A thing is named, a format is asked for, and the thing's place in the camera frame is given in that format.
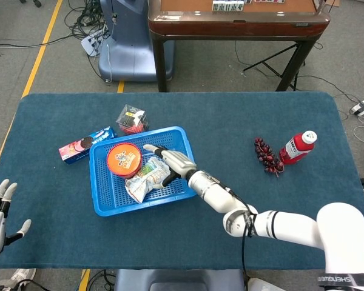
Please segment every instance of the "snack bag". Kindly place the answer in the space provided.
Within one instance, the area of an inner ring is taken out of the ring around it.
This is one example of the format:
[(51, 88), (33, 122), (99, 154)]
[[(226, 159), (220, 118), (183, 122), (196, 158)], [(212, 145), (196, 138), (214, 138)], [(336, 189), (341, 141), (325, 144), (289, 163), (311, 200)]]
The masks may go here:
[(126, 180), (126, 190), (137, 203), (142, 203), (152, 189), (163, 188), (161, 184), (169, 175), (169, 166), (153, 156), (135, 176)]

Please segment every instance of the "red grapes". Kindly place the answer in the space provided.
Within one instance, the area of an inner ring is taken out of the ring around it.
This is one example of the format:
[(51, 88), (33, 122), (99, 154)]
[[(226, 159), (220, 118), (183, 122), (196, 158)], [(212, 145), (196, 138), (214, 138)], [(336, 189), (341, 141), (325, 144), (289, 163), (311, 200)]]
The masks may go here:
[(255, 152), (259, 161), (263, 163), (266, 173), (274, 173), (277, 177), (279, 177), (279, 173), (283, 173), (285, 165), (275, 157), (270, 146), (263, 141), (263, 138), (255, 138)]

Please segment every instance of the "wooden table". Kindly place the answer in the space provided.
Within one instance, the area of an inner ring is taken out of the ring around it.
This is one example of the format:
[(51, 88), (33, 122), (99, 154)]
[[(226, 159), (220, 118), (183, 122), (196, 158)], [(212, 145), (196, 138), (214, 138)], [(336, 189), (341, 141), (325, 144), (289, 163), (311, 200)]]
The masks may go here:
[(242, 12), (213, 12), (212, 0), (149, 0), (158, 88), (167, 91), (163, 43), (168, 40), (295, 41), (277, 91), (285, 91), (330, 22), (313, 0), (252, 2)]

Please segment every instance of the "orange container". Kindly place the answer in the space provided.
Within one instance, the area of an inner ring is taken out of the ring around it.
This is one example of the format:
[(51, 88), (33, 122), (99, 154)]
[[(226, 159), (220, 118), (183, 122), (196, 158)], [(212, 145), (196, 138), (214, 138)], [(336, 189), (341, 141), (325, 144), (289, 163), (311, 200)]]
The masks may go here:
[(132, 178), (141, 168), (141, 152), (137, 146), (128, 142), (117, 144), (108, 153), (107, 165), (119, 177)]

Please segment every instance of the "white bottle cap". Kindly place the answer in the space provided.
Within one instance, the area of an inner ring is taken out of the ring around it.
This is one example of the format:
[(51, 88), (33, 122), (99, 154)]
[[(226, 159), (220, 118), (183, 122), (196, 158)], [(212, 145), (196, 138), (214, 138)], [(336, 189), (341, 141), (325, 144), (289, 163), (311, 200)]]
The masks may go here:
[(302, 134), (302, 140), (305, 144), (313, 144), (317, 140), (317, 134), (311, 130)]

